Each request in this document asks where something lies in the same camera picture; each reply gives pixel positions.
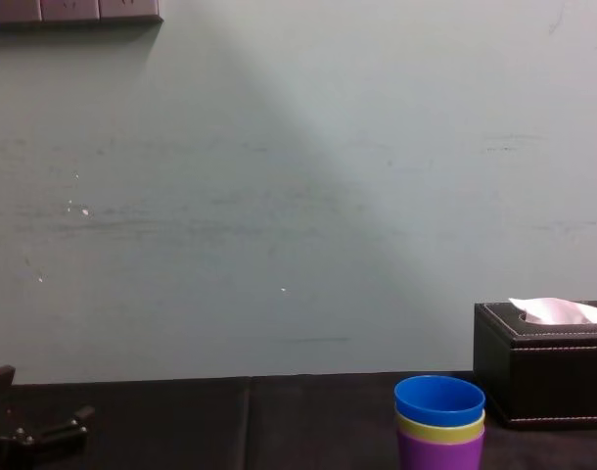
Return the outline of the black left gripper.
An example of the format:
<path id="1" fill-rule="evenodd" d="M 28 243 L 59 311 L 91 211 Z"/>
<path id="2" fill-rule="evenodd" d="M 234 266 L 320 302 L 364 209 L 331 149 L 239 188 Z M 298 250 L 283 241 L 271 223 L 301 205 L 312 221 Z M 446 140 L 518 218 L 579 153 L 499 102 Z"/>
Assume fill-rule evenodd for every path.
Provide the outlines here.
<path id="1" fill-rule="evenodd" d="M 15 375 L 14 366 L 0 366 L 0 405 L 9 397 Z M 44 428 L 16 426 L 13 436 L 0 436 L 0 469 L 32 469 L 37 449 L 84 445 L 94 416 L 95 408 L 86 405 L 60 424 Z"/>

